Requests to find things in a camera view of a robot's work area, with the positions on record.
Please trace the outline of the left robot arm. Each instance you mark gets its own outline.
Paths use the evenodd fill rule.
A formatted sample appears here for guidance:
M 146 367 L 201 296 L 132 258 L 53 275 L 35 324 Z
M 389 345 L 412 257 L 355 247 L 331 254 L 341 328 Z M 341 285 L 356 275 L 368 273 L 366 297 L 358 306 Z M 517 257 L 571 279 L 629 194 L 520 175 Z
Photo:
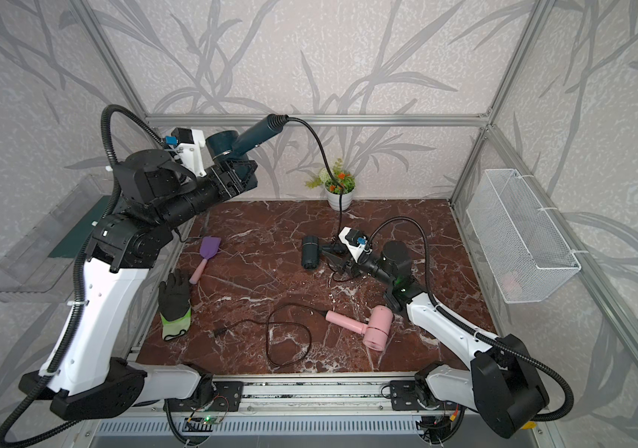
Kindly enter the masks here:
M 100 136 L 113 174 L 109 203 L 83 242 L 72 267 L 70 314 L 42 368 L 20 381 L 24 400 L 0 425 L 0 447 L 35 401 L 69 429 L 84 420 L 120 416 L 135 405 L 187 399 L 197 405 L 211 397 L 210 373 L 189 365 L 145 366 L 114 355 L 128 308 L 155 266 L 160 251 L 186 222 L 257 186 L 255 149 L 283 131 L 287 115 L 270 114 L 243 133 L 210 137 L 176 129 L 154 149 L 120 161 L 111 124 L 124 106 L 110 105 L 100 116 Z

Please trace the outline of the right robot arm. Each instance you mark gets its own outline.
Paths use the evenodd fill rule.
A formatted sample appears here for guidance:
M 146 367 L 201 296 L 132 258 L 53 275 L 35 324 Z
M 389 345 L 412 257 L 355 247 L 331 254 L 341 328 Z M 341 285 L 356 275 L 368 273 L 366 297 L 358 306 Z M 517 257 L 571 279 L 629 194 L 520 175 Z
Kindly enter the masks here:
M 338 238 L 358 270 L 384 284 L 389 309 L 431 334 L 465 365 L 464 370 L 436 364 L 420 371 L 418 380 L 431 399 L 476 412 L 504 439 L 529 422 L 559 420 L 573 410 L 569 383 L 530 356 L 522 340 L 485 332 L 444 305 L 431 289 L 429 268 L 417 280 L 403 242 L 389 241 L 375 253 L 374 237 L 363 231 L 345 227 Z

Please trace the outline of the dark green hair dryer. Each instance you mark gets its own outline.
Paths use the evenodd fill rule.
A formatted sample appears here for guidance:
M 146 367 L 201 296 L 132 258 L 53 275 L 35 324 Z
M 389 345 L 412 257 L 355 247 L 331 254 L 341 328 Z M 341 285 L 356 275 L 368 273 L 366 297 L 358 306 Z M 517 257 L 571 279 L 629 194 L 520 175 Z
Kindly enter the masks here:
M 301 261 L 303 269 L 311 271 L 319 267 L 325 259 L 329 268 L 339 274 L 352 272 L 351 257 L 345 245 L 339 240 L 323 243 L 315 235 L 306 235 L 301 240 Z
M 215 161 L 239 160 L 283 132 L 289 122 L 287 115 L 270 114 L 254 126 L 239 134 L 237 131 L 223 131 L 206 138 L 206 146 Z

